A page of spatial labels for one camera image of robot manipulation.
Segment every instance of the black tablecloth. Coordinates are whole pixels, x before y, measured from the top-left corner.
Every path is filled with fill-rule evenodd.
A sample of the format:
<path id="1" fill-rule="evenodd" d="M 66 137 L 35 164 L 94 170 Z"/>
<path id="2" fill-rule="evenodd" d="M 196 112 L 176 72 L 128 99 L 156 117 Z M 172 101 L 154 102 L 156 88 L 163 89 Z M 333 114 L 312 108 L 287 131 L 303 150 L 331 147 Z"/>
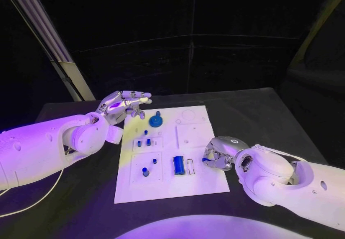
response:
<path id="1" fill-rule="evenodd" d="M 144 104 L 143 109 L 205 105 L 215 136 L 237 137 L 248 145 L 260 143 L 326 164 L 273 89 L 153 96 L 152 99 L 153 103 Z M 36 121 L 85 114 L 95 110 L 98 103 L 46 104 Z M 300 218 L 286 208 L 257 204 L 244 193 L 234 170 L 225 172 L 228 193 L 114 204 L 120 149 L 120 145 L 105 142 L 94 155 L 65 169 L 46 199 L 23 213 L 0 218 L 1 238 L 111 239 L 157 220 L 198 214 L 250 218 L 315 238 L 344 238 L 344 232 Z M 0 214 L 35 203 L 58 174 L 13 188 L 0 197 Z"/>

